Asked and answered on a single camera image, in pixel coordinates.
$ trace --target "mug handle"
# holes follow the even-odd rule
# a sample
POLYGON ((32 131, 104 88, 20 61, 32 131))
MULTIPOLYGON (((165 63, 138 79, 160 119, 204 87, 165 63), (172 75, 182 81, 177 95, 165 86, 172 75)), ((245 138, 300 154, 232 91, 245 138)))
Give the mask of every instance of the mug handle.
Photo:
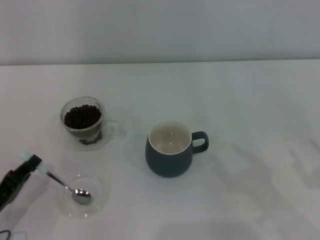
POLYGON ((106 120, 105 122, 106 130, 112 139, 120 139, 123 138, 126 133, 122 124, 115 120, 106 120))
POLYGON ((198 139, 204 139, 204 144, 201 144, 200 146, 193 146, 192 151, 194 154, 202 153, 209 148, 209 138, 204 131, 197 131, 192 133, 192 141, 198 139))

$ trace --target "white wall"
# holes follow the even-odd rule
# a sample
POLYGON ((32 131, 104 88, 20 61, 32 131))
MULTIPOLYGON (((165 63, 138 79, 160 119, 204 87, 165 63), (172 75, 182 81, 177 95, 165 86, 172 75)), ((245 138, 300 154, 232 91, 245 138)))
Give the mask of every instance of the white wall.
POLYGON ((0 65, 320 58, 319 0, 1 0, 0 65))

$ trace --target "glass cup handle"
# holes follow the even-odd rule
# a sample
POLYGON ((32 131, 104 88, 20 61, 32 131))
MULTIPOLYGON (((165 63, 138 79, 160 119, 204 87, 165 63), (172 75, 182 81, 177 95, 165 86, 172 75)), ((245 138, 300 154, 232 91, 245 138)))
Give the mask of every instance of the glass cup handle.
POLYGON ((106 120, 105 128, 112 139, 123 138, 126 134, 122 124, 115 120, 106 120))

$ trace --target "spoon handle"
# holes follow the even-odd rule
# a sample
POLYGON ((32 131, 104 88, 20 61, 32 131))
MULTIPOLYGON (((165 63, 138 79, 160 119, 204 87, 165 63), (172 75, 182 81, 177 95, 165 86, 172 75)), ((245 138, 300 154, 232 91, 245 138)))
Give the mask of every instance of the spoon handle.
MULTIPOLYGON (((26 152, 21 152, 20 157, 23 161, 28 161, 32 157, 32 155, 30 155, 26 152)), ((64 186, 66 189, 68 189, 70 192, 73 193, 73 189, 70 186, 68 186, 64 181, 62 181, 60 179, 60 177, 58 177, 57 175, 54 175, 52 172, 50 172, 44 164, 40 163, 36 168, 41 173, 46 174, 47 176, 49 176, 50 178, 55 180, 57 183, 61 184, 62 186, 64 186)))
POLYGON ((46 175, 48 175, 50 178, 52 178, 53 180, 55 180, 57 183, 61 184, 62 186, 64 186, 66 189, 68 189, 70 192, 73 193, 72 188, 70 186, 68 186, 64 181, 60 180, 59 177, 55 176, 53 173, 51 173, 50 171, 47 171, 45 173, 46 175))

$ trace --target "small glass dish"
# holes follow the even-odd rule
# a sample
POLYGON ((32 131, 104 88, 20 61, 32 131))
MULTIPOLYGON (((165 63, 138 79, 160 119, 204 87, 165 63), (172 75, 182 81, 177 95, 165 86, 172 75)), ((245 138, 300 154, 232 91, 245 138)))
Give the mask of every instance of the small glass dish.
POLYGON ((125 135, 121 123, 107 119, 104 105, 91 96, 81 96, 68 101, 60 112, 60 122, 66 129, 74 146, 80 150, 95 150, 105 145, 110 138, 121 138, 125 135), (82 105, 96 106, 100 112, 100 119, 87 128, 75 129, 65 124, 65 115, 70 109, 82 105))
POLYGON ((88 205, 80 205, 72 198, 72 193, 61 188, 59 193, 59 205, 68 217, 87 219, 98 213, 107 201, 107 192, 101 180, 96 176, 78 176, 68 182, 73 189, 83 189, 91 194, 91 202, 88 205))

